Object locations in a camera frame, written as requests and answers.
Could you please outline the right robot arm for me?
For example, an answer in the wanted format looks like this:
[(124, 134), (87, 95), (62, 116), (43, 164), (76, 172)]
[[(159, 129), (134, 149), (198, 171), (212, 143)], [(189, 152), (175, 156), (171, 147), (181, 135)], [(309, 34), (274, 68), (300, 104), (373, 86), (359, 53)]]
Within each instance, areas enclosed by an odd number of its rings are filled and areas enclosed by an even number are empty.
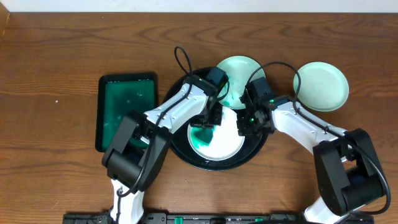
[(332, 126), (290, 96), (276, 96), (264, 77), (249, 82), (241, 97), (239, 135), (282, 132), (314, 158), (320, 197), (303, 213), (310, 223), (343, 223), (369, 215), (358, 209), (389, 194), (366, 131)]

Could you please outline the green sponge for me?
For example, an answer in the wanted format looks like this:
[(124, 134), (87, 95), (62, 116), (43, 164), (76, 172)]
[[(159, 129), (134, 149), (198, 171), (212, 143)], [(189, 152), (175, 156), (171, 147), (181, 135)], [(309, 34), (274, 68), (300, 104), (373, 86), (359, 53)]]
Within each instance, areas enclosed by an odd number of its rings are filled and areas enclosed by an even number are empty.
[(189, 134), (193, 147), (209, 146), (214, 137), (215, 128), (192, 128)]

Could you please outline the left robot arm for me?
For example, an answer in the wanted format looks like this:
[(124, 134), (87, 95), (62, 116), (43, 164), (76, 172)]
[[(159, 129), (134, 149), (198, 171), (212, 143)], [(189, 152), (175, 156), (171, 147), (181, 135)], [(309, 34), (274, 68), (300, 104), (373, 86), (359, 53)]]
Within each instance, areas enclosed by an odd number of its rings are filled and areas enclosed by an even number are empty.
[(221, 124), (219, 93), (228, 84), (226, 72), (218, 67), (204, 77), (190, 73), (162, 105), (125, 115), (102, 158), (115, 193), (112, 223), (137, 223), (142, 218), (144, 192), (159, 174), (176, 131), (185, 123), (206, 129)]

